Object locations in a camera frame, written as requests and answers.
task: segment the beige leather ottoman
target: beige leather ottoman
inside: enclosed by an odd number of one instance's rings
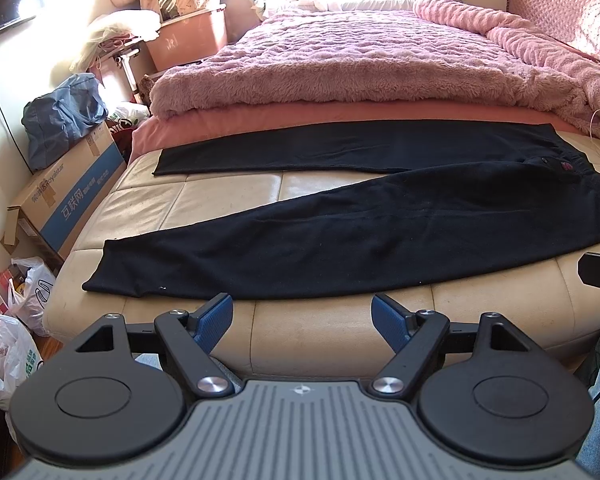
[[[600,171],[589,137],[560,133]],[[593,141],[600,151],[600,140]],[[154,177],[160,152],[148,153],[120,178],[85,226],[62,267],[44,322],[67,341],[109,312],[151,322],[202,301],[123,298],[84,292],[104,240],[168,229],[277,200],[360,182],[377,175],[307,171]],[[600,252],[600,245],[591,248]],[[587,351],[600,334],[600,290],[583,285],[576,263],[585,252],[454,282],[390,291],[410,310],[431,308],[452,321],[477,322],[496,310],[559,358]],[[392,356],[370,316],[371,294],[297,301],[237,301],[234,322],[213,355],[247,376],[372,377]]]

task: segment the white bag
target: white bag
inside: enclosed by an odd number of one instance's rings
[[[0,314],[0,409],[14,391],[42,364],[29,331],[17,319]]]
[[[130,126],[139,126],[149,118],[149,108],[137,103],[118,103],[115,107],[109,108],[107,119],[121,122],[128,121]]]
[[[42,326],[42,315],[51,290],[54,288],[56,277],[41,258],[14,259],[11,263],[26,272],[27,277],[23,294],[19,294],[13,286],[13,280],[9,280],[7,293],[9,314],[18,316],[36,335],[48,336],[49,332]]]
[[[71,63],[72,74],[86,72],[96,61],[98,46],[105,40],[131,34],[143,41],[153,41],[158,37],[160,14],[152,10],[118,10],[96,18],[86,29],[86,38],[80,53]]]

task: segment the pink fluffy blanket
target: pink fluffy blanket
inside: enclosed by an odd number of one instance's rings
[[[551,111],[588,133],[600,68],[519,16],[453,0],[418,0],[414,12],[296,10],[200,65],[167,71],[152,111],[427,98]]]

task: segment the plastic storage bin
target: plastic storage bin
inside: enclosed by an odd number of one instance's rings
[[[146,46],[159,72],[212,56],[227,44],[224,5],[179,16],[160,27]]]

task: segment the white cable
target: white cable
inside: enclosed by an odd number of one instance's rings
[[[596,143],[593,142],[593,133],[591,133],[591,131],[593,130],[593,119],[596,117],[596,114],[598,112],[600,112],[600,108],[598,108],[595,112],[593,112],[593,115],[591,116],[591,120],[589,121],[589,139],[591,139],[593,149],[596,150],[596,153],[600,157],[600,149],[596,146]]]

